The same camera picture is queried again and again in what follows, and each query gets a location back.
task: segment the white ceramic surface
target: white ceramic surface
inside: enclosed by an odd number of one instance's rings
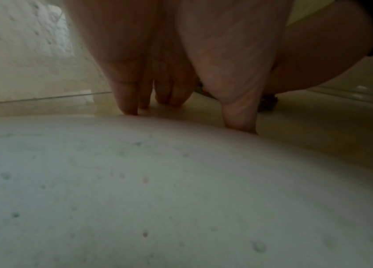
[[[0,267],[373,268],[373,173],[179,122],[0,119]]]

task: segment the forearm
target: forearm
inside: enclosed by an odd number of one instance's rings
[[[373,49],[373,22],[353,0],[289,26],[265,94],[306,89],[340,75]]]

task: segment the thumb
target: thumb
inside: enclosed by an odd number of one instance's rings
[[[225,126],[250,133],[256,133],[256,120],[261,95],[249,91],[233,102],[222,104],[222,116]]]

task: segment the human skin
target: human skin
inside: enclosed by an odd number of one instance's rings
[[[293,0],[65,0],[125,114],[182,105],[198,76],[227,127],[254,132]]]
[[[354,0],[337,1],[286,28],[264,94],[318,86],[373,50],[373,22]]]

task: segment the beige floor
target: beige floor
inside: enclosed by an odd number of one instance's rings
[[[109,89],[57,0],[0,0],[0,117],[115,116]],[[193,95],[175,109],[152,103],[142,114],[222,126],[215,100]],[[302,91],[262,113],[263,137],[373,169],[373,105]]]

